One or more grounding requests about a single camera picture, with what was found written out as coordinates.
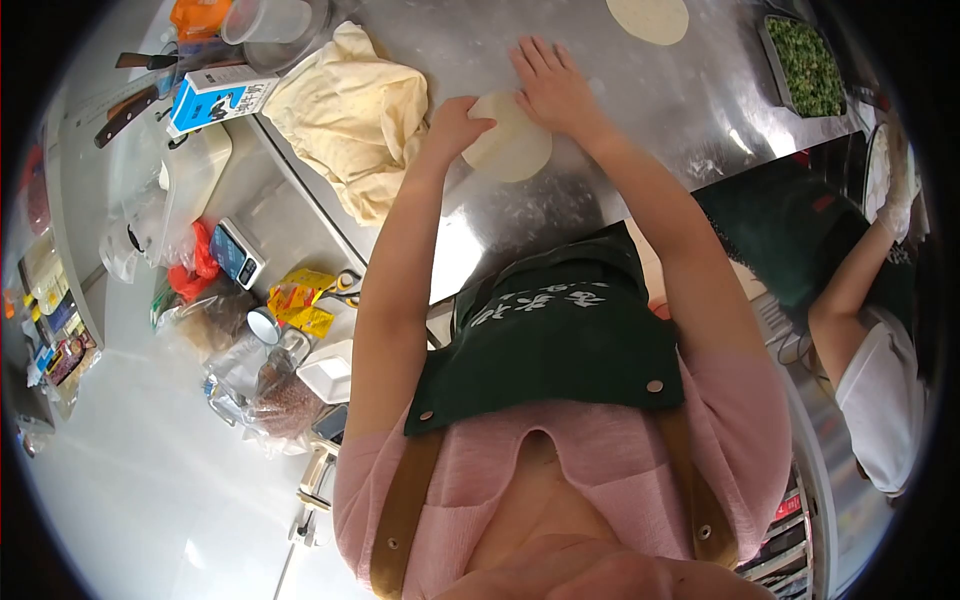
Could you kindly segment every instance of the apron strap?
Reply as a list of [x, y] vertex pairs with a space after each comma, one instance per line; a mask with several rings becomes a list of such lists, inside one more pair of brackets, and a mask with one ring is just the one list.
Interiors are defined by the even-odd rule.
[[420, 511], [433, 478], [445, 428], [407, 438], [380, 513], [370, 556], [370, 583], [383, 600], [400, 600]]
[[[670, 455], [681, 488], [687, 526], [698, 561], [733, 569], [736, 537], [727, 516], [690, 456], [690, 425], [683, 407], [650, 411]], [[445, 428], [407, 438], [377, 524], [370, 559], [373, 593], [383, 600], [400, 600], [420, 511], [444, 444]]]
[[683, 407], [648, 411], [657, 423], [684, 500], [687, 527], [698, 561], [736, 567], [736, 536], [719, 500], [690, 456], [690, 423]]

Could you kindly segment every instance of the stainless steel table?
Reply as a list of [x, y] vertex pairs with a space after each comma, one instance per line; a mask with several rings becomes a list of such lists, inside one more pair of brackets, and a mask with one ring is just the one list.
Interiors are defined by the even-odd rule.
[[[850, 114], [801, 119], [775, 106], [756, 33], [768, 12], [761, 2], [685, 2], [686, 36], [667, 47], [628, 35], [603, 0], [337, 0], [325, 35], [348, 18], [363, 25], [386, 58], [426, 76], [431, 110], [451, 96], [519, 87], [507, 57], [518, 36], [559, 41], [613, 121], [691, 191], [858, 129]], [[378, 229], [356, 225], [269, 119], [257, 119], [366, 261]], [[563, 136], [554, 136], [549, 163], [527, 181], [491, 180], [458, 158], [446, 178], [431, 301], [628, 216], [596, 164]]]

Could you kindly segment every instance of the yellow packaging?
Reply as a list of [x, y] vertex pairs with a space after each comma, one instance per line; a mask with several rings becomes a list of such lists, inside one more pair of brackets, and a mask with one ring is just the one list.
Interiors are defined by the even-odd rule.
[[274, 316], [304, 333], [323, 338], [333, 324], [333, 315], [312, 306], [318, 292], [326, 289], [336, 276], [318, 273], [309, 269], [297, 269], [288, 273], [270, 288], [267, 308]]

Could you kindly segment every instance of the tiled floor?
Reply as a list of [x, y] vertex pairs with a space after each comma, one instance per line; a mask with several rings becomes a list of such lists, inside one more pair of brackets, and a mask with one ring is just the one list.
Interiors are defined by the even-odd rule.
[[[647, 291], [650, 293], [650, 302], [658, 305], [666, 301], [666, 290], [663, 287], [663, 268], [657, 253], [651, 248], [643, 234], [640, 233], [633, 219], [627, 219], [627, 229], [636, 242], [636, 249], [640, 253], [640, 263], [643, 265], [643, 278], [647, 282]], [[754, 275], [741, 265], [731, 261], [740, 285], [747, 294], [747, 300], [753, 300], [767, 291], [763, 284], [754, 279]]]

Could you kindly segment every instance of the white shirt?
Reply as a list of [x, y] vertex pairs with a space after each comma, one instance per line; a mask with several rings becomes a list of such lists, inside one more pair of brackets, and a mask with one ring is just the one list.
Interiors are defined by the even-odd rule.
[[881, 492], [903, 493], [924, 430], [926, 392], [903, 324], [878, 307], [861, 320], [870, 332], [837, 386], [853, 454]]

